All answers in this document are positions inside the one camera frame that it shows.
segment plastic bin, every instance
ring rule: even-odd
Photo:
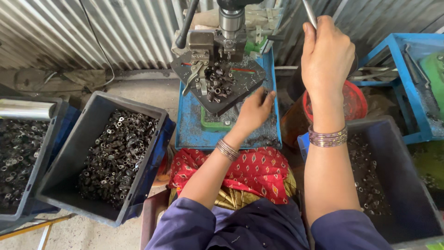
[[[24,100],[24,101],[42,101],[56,103],[53,118],[48,126],[45,140],[40,149],[39,156],[29,177],[27,188],[23,194],[22,200],[17,209],[3,210],[0,214],[0,221],[16,221],[20,217],[26,217],[30,214],[42,212],[57,211],[56,207],[49,206],[36,200],[35,193],[42,180],[48,166],[60,151],[68,134],[71,132],[74,123],[80,115],[80,111],[71,107],[61,98],[50,97],[0,97]]]
[[[394,249],[424,246],[444,240],[442,215],[433,203],[390,116],[348,121],[349,134],[362,133],[378,162],[376,173],[392,215],[371,216],[378,232]],[[308,153],[309,144],[299,145]]]
[[[145,158],[120,210],[114,209],[104,201],[83,199],[75,187],[80,172],[85,168],[84,159],[90,153],[88,148],[95,145],[96,138],[103,132],[110,114],[115,109],[129,110],[159,119]],[[169,119],[164,109],[100,91],[94,92],[67,142],[45,175],[37,191],[37,199],[109,226],[119,226],[127,219],[138,216],[139,211],[134,207],[143,203],[145,195],[150,192],[175,127],[176,124]]]

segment bangle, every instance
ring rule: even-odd
[[[347,126],[341,131],[335,133],[316,133],[313,131],[313,125],[308,128],[310,142],[318,147],[336,147],[347,142]]]
[[[230,147],[223,139],[216,143],[216,148],[231,161],[235,161],[239,157],[239,152]]]

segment workbench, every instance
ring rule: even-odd
[[[256,62],[266,71],[266,79],[262,86],[276,91],[272,49],[268,53],[263,54],[262,58],[256,59]],[[175,147],[176,149],[214,149],[218,140],[223,138],[227,134],[227,131],[204,131],[201,122],[201,105],[192,94],[182,96],[184,88],[185,84],[181,82]],[[228,130],[233,127],[237,119],[237,115],[233,108],[228,110],[221,117],[223,118],[222,122],[229,127]],[[247,138],[247,140],[241,145],[241,149],[270,146],[270,140],[273,139],[275,140],[275,143],[272,146],[277,149],[282,148],[277,97],[274,100],[274,106],[269,118],[260,128],[255,130]]]

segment corrugated metal wall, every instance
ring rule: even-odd
[[[333,15],[342,1],[311,0],[317,15]],[[188,0],[83,0],[113,68],[162,69],[174,59],[174,32]],[[296,14],[274,44],[277,65],[295,65],[306,14],[299,0],[265,0]],[[216,7],[201,0],[199,11]],[[337,25],[365,55],[392,32],[436,32],[444,26],[442,0],[350,0]],[[0,68],[106,69],[78,0],[0,0]]]
[[[167,68],[174,59],[177,1],[83,3],[115,69]],[[78,0],[0,0],[0,32],[0,67],[6,69],[107,67]]]
[[[367,55],[390,33],[435,33],[444,26],[442,0],[310,0],[318,16],[333,16],[342,1],[346,4],[336,25],[356,44],[359,57]],[[275,51],[278,48],[276,65],[295,65],[300,60],[304,42],[302,24],[306,21],[301,6],[292,27],[285,31],[285,41],[274,47]]]

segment red patterned cloth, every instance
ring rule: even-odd
[[[191,176],[209,155],[197,149],[181,149],[171,163],[170,188],[180,195]],[[248,149],[231,164],[222,185],[269,199],[274,204],[287,204],[284,179],[289,168],[287,159],[272,147]]]

